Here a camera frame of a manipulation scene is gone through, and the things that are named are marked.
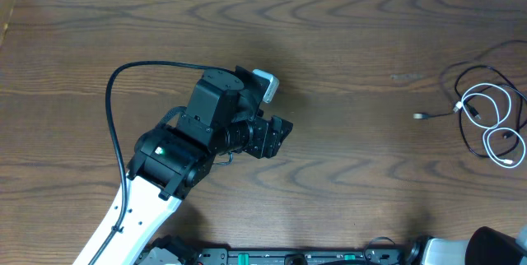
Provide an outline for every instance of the coiled white cable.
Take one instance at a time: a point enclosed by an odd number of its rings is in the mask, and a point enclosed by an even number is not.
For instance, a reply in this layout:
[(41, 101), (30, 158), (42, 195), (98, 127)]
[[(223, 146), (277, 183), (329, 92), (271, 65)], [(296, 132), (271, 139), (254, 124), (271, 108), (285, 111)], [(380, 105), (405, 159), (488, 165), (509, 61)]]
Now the coiled white cable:
[[(505, 117), (503, 119), (500, 118), (500, 111), (497, 108), (496, 101), (494, 101), (494, 99), (492, 97), (490, 97), (488, 95), (484, 95), (483, 93), (478, 93), (478, 92), (469, 93), (474, 88), (477, 88), (477, 87), (480, 87), (480, 86), (492, 86), (494, 88), (499, 89), (500, 91), (502, 91), (507, 96), (507, 100), (509, 102), (509, 107), (507, 109), (507, 114), (505, 115)], [(474, 121), (474, 119), (472, 119), (472, 117), (470, 117), (470, 113), (467, 110), (467, 108), (465, 107), (465, 101), (467, 99), (470, 99), (470, 98), (475, 97), (475, 96), (485, 97), (485, 98), (489, 99), (492, 102), (492, 104), (494, 105), (494, 109), (496, 110), (496, 116), (497, 116), (496, 124), (492, 125), (491, 127), (484, 126), (482, 124), (477, 123), (476, 121)], [(512, 108), (511, 96), (509, 95), (509, 93), (505, 89), (499, 87), (498, 85), (494, 85), (494, 84), (491, 84), (491, 83), (480, 83), (480, 84), (477, 84), (475, 86), (470, 87), (465, 93), (463, 93), (463, 96), (461, 97), (461, 101), (458, 102), (458, 104), (456, 104), (456, 106), (461, 107), (463, 109), (463, 111), (467, 114), (467, 117), (469, 118), (470, 122), (472, 122), (474, 125), (476, 125), (476, 126), (478, 126), (480, 128), (484, 128), (485, 129), (485, 132), (483, 133), (483, 137), (482, 137), (483, 147), (485, 148), (485, 151), (487, 152), (488, 156), (492, 159), (492, 161), (494, 161), (494, 163), (496, 163), (497, 165), (499, 165), (499, 166), (501, 166), (503, 168), (512, 169), (512, 168), (515, 168), (516, 166), (518, 166), (524, 160), (526, 149), (525, 149), (525, 141), (521, 137), (521, 135), (514, 129), (511, 129), (511, 128), (499, 128), (498, 127), (511, 114), (511, 108)], [(494, 151), (491, 148), (491, 144), (490, 144), (490, 137), (491, 137), (491, 135), (493, 133), (501, 131), (501, 130), (506, 130), (506, 131), (513, 132), (521, 141), (521, 144), (523, 146), (523, 154), (521, 155), (521, 158), (518, 160), (518, 162), (516, 162), (515, 164), (514, 164), (513, 160), (502, 159), (502, 158), (498, 157), (496, 155), (496, 153), (494, 153)]]

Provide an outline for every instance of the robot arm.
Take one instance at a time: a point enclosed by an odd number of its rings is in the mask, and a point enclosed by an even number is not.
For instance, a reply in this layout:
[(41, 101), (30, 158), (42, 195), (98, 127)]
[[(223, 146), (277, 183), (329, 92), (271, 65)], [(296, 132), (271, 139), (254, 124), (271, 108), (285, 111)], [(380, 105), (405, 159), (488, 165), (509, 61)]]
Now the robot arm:
[[(126, 216), (117, 233), (108, 242), (121, 211), (122, 189), (74, 264), (88, 264), (104, 242), (108, 244), (95, 264), (132, 264), (190, 189), (209, 173), (217, 155), (244, 151), (258, 159), (274, 157), (292, 123), (277, 116), (264, 120), (259, 106), (271, 101), (277, 86), (276, 77), (259, 70), (207, 69), (188, 107), (171, 110), (136, 143), (127, 165)], [(174, 112), (180, 118), (171, 127), (167, 122)]]

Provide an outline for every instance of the wooden table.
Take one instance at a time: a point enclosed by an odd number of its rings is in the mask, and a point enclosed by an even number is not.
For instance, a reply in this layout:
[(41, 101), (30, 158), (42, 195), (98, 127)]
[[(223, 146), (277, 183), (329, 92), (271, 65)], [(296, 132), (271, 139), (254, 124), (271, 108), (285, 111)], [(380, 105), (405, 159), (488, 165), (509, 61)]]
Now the wooden table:
[[(525, 224), (527, 165), (469, 154), (442, 113), (456, 67), (527, 38), (527, 0), (18, 0), (0, 50), (2, 263), (71, 263), (119, 186), (104, 91), (119, 65), (174, 60), (267, 70), (278, 155), (214, 167), (158, 231), (231, 247), (353, 247), (385, 235), (466, 239)], [(527, 46), (492, 51), (527, 90)], [(125, 160), (200, 72), (131, 69), (114, 87)], [(463, 83), (497, 79), (475, 73)], [(477, 145), (480, 132), (469, 130)]]

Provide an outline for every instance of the wooden tabletop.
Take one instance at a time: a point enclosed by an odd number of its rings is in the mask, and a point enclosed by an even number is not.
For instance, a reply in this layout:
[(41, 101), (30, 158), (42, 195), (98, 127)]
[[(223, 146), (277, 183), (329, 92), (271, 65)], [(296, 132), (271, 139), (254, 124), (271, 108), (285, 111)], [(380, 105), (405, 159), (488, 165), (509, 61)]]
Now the wooden tabletop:
[[(2, 263), (71, 263), (95, 231), (119, 187), (105, 85), (138, 60), (269, 71), (281, 85), (266, 116), (294, 123), (271, 160), (241, 154), (213, 167), (157, 235), (233, 248), (467, 239), (483, 225), (517, 235), (527, 165), (505, 170), (471, 155), (456, 116), (412, 115), (451, 110), (445, 92), (454, 97), (468, 65), (450, 64), (527, 39), (526, 8), (527, 0), (17, 0), (0, 49)], [(527, 45), (481, 60), (527, 90)], [(114, 120), (126, 161), (142, 133), (188, 103), (200, 74), (141, 67), (119, 76)], [(475, 72), (461, 88), (497, 80)], [(466, 127), (482, 151), (481, 132)]]

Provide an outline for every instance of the white cable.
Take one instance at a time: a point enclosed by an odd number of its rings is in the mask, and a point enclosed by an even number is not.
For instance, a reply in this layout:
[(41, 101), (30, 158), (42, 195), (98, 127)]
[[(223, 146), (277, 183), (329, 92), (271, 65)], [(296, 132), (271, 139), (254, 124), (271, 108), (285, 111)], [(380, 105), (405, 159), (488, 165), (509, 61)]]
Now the white cable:
[[(494, 99), (492, 97), (490, 97), (488, 95), (484, 95), (483, 93), (477, 93), (477, 92), (469, 93), (472, 89), (474, 89), (476, 87), (480, 87), (480, 86), (492, 86), (494, 88), (499, 89), (500, 91), (502, 91), (507, 96), (507, 99), (508, 99), (508, 102), (509, 102), (509, 108), (507, 110), (507, 114), (505, 115), (505, 117), (503, 119), (500, 119), (500, 111), (497, 108), (496, 101), (494, 101)], [(467, 108), (465, 107), (465, 101), (467, 99), (470, 99), (470, 98), (475, 97), (475, 96), (483, 96), (483, 97), (489, 99), (492, 102), (492, 104), (494, 105), (494, 109), (496, 110), (496, 116), (497, 116), (496, 124), (492, 125), (491, 127), (483, 126), (483, 125), (477, 123), (476, 121), (474, 121), (470, 117), (470, 113), (468, 112)], [(514, 129), (511, 129), (511, 128), (499, 128), (498, 127), (511, 114), (511, 107), (512, 107), (511, 96), (509, 95), (509, 93), (505, 89), (499, 87), (498, 85), (494, 85), (494, 84), (491, 84), (491, 83), (480, 83), (480, 84), (477, 84), (475, 86), (470, 87), (465, 93), (463, 93), (463, 96), (461, 97), (461, 101), (456, 104), (456, 107), (458, 107), (458, 108), (461, 107), (463, 109), (463, 111), (467, 114), (467, 117), (469, 118), (470, 122), (472, 122), (474, 125), (476, 125), (476, 126), (478, 126), (480, 128), (486, 129), (485, 132), (483, 133), (483, 137), (482, 137), (483, 147), (485, 148), (485, 151), (487, 152), (487, 154), (491, 158), (491, 160), (494, 161), (494, 163), (496, 163), (497, 165), (499, 165), (499, 166), (501, 166), (503, 168), (512, 169), (512, 168), (515, 168), (516, 166), (518, 166), (524, 160), (526, 149), (525, 149), (525, 141), (521, 137), (521, 135)], [(523, 149), (524, 149), (523, 150), (523, 154), (521, 155), (521, 158), (518, 160), (518, 162), (516, 162), (515, 164), (514, 164), (513, 160), (499, 158), (496, 155), (496, 153), (494, 153), (494, 150), (491, 148), (490, 136), (493, 133), (495, 133), (497, 131), (501, 131), (501, 130), (507, 130), (507, 131), (513, 132), (520, 139), (521, 144), (523, 145)]]

